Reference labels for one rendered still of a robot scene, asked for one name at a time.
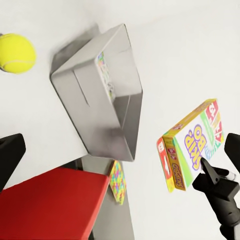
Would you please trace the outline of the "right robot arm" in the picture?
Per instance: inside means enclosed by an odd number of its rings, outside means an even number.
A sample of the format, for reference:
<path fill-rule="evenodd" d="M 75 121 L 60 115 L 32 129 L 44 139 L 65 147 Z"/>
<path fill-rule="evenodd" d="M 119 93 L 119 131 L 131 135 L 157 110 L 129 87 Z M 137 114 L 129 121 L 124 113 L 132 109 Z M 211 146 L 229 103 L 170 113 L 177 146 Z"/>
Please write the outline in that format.
<path fill-rule="evenodd" d="M 193 181 L 192 187 L 205 193 L 226 240 L 240 240 L 240 207 L 234 200 L 240 191 L 237 175 L 227 169 L 212 167 L 204 157 L 200 161 L 203 171 Z"/>

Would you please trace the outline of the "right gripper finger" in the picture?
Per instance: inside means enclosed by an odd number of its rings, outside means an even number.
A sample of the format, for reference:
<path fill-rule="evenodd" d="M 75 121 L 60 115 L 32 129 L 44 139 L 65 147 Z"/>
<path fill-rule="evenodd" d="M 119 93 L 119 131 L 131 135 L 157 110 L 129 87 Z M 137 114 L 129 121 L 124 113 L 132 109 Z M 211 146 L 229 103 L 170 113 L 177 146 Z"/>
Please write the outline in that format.
<path fill-rule="evenodd" d="M 203 166 L 203 171 L 205 171 L 206 174 L 206 178 L 208 180 L 208 183 L 211 186 L 216 186 L 219 181 L 221 180 L 219 178 L 219 175 L 217 174 L 217 172 L 213 169 L 213 167 L 209 164 L 209 162 L 207 162 L 204 157 L 201 158 L 201 163 Z"/>
<path fill-rule="evenodd" d="M 213 189 L 212 187 L 203 185 L 203 184 L 201 184 L 201 183 L 199 182 L 201 175 L 202 175 L 202 172 L 199 173 L 199 175 L 196 177 L 196 179 L 193 181 L 193 183 L 194 183 L 195 185 L 197 185 L 197 186 L 200 186 L 200 187 L 203 187 L 203 188 L 212 190 L 212 189 Z"/>

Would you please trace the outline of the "tennis ball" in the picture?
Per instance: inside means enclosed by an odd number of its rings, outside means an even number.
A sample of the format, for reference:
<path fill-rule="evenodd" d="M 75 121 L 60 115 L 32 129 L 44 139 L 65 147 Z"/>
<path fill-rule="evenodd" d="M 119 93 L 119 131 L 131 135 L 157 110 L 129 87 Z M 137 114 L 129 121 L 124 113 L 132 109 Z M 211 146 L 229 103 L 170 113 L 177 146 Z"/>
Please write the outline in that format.
<path fill-rule="evenodd" d="M 18 33 L 0 36 L 0 67 L 13 74 L 21 74 L 32 69 L 37 60 L 37 52 L 32 42 Z"/>

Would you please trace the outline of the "board game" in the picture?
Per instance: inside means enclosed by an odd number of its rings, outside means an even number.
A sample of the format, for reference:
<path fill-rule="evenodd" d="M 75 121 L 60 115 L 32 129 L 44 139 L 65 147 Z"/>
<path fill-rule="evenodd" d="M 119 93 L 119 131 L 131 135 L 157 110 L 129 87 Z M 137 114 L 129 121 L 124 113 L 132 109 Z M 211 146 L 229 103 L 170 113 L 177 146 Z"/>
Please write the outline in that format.
<path fill-rule="evenodd" d="M 187 191 L 224 141 L 218 100 L 207 99 L 156 142 L 168 191 Z M 167 161 L 168 170 L 165 165 Z"/>
<path fill-rule="evenodd" d="M 101 73 L 102 78 L 104 80 L 104 83 L 106 85 L 108 94 L 109 94 L 110 97 L 112 97 L 113 93 L 115 92 L 115 89 L 114 89 L 114 86 L 113 86 L 113 83 L 112 83 L 110 73 L 108 71 L 108 66 L 107 66 L 106 59 L 105 59 L 103 51 L 98 56 L 98 61 L 97 62 L 98 62 L 98 66 L 99 66 L 99 69 L 100 69 L 100 73 Z"/>

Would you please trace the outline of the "jigsaw puzzle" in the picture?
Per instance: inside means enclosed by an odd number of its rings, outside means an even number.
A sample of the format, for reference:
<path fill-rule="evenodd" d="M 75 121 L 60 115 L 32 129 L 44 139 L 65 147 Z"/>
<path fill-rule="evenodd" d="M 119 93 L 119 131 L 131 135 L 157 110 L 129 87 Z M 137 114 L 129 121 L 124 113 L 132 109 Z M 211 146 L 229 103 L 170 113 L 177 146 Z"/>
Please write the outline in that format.
<path fill-rule="evenodd" d="M 116 201 L 122 205 L 127 184 L 118 160 L 113 161 L 107 177 Z"/>

